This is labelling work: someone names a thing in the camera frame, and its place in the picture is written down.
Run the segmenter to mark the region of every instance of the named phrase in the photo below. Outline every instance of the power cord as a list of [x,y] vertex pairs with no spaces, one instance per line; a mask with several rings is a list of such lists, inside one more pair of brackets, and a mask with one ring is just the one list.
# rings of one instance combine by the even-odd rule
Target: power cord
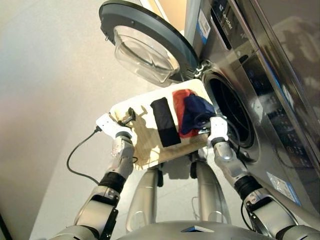
[[249,230],[255,232],[255,231],[252,229],[252,227],[249,226],[249,224],[247,223],[247,221],[246,221],[246,219],[245,219],[245,216],[244,216],[244,205],[245,205],[245,204],[244,204],[244,202],[242,201],[241,209],[240,209],[242,220],[244,221],[244,224],[246,225],[246,227],[247,227]]
[[86,139],[84,139],[83,141],[81,141],[77,146],[75,146],[75,148],[70,152],[67,160],[66,160],[66,168],[73,174],[76,174],[76,175],[79,175],[79,176],[82,176],[82,177],[85,177],[85,178],[88,178],[90,180],[92,180],[95,184],[99,184],[99,182],[94,179],[92,176],[89,176],[89,175],[86,175],[84,173],[81,173],[81,172],[78,172],[78,171],[75,171],[73,169],[70,168],[70,165],[69,165],[69,162],[70,162],[70,158],[72,156],[72,154],[77,150],[78,147],[80,147],[82,144],[84,144],[87,140],[89,140],[93,135],[95,135],[97,132],[101,132],[102,129],[98,126],[95,127],[95,130],[93,131],[93,133],[91,133]]

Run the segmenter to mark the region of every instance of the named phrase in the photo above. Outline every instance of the washing machine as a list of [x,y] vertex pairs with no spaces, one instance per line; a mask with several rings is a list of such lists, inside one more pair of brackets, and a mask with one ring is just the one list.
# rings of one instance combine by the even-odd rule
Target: washing machine
[[188,1],[186,38],[153,12],[109,0],[115,57],[166,87],[199,78],[250,173],[305,220],[320,217],[319,1]]

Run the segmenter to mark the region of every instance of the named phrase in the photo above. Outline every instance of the wooden board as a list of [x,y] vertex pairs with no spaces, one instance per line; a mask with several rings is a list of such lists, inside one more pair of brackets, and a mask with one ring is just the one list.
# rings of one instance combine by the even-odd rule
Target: wooden board
[[123,120],[127,116],[126,114],[129,108],[133,108],[136,113],[136,121],[128,124],[135,134],[132,142],[135,147],[134,156],[138,158],[135,163],[136,169],[147,169],[206,146],[207,134],[181,138],[181,143],[169,147],[163,147],[161,144],[153,109],[150,104],[154,100],[166,97],[175,127],[178,131],[178,118],[173,105],[172,92],[183,89],[190,89],[196,93],[196,95],[212,103],[203,83],[199,79],[193,79],[135,96],[111,108],[110,114],[117,121]]

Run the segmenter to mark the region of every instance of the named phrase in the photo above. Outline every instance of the robot forearm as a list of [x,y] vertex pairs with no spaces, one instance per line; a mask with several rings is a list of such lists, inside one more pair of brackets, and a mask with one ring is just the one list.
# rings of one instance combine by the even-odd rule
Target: robot forearm
[[112,165],[79,211],[74,225],[58,233],[53,240],[107,240],[111,237],[120,193],[133,171],[133,154],[134,147],[127,136],[115,137]]

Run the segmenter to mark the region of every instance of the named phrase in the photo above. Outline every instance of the dark blue fabric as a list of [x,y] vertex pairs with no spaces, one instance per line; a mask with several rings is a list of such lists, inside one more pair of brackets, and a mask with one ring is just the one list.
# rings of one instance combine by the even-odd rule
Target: dark blue fabric
[[184,98],[184,114],[181,133],[187,134],[192,129],[201,129],[203,122],[210,120],[215,115],[212,104],[200,96],[190,94]]

